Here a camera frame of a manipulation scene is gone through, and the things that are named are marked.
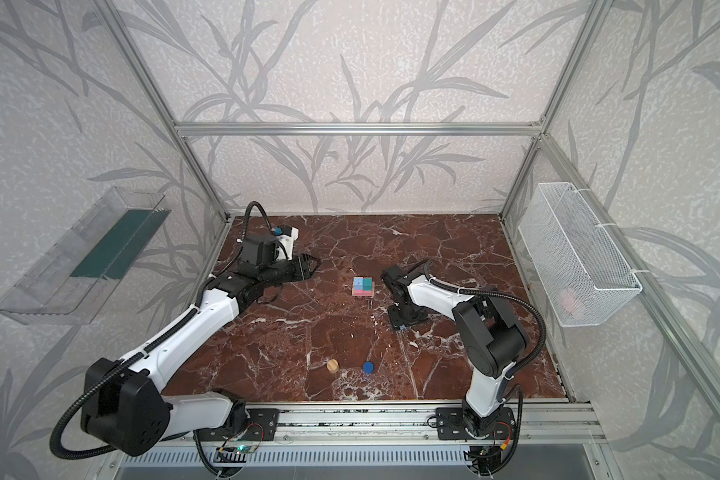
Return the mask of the natural wood cylinder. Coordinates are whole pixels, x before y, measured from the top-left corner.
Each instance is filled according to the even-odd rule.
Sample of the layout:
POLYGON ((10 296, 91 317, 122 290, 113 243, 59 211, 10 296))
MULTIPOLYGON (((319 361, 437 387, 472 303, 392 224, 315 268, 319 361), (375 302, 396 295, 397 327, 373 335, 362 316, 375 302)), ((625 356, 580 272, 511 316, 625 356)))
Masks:
POLYGON ((327 362, 326 368, 330 373, 337 373, 340 369, 339 362, 336 359, 331 359, 327 362))

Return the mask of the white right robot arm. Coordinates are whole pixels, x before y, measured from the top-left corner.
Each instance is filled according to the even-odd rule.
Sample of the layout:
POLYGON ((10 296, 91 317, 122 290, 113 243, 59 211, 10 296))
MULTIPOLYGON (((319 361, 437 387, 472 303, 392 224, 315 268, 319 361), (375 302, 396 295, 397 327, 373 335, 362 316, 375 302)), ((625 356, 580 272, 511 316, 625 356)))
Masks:
POLYGON ((466 433, 482 439, 504 410, 506 385, 544 349, 547 325, 529 302, 497 290, 443 282, 429 274, 423 260, 413 269, 385 269, 381 279, 393 304, 387 312, 395 330, 420 325, 435 312, 454 321, 472 365, 470 387, 462 402, 466 433))

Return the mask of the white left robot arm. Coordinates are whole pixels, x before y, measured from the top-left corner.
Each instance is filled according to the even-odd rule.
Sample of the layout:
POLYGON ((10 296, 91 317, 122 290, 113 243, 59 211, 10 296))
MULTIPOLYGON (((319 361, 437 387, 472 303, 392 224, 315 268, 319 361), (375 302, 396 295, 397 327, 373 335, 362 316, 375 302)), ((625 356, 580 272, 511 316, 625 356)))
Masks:
POLYGON ((224 391, 165 395, 168 382, 205 342, 255 304, 269 288, 311 278, 319 259, 296 254, 299 231, 278 226, 241 242, 236 267, 207 281, 177 319, 117 360, 101 358, 85 374, 84 391, 49 438, 51 453, 82 460, 114 450, 136 457, 163 440, 200 430, 234 437, 247 428, 242 398, 224 391))

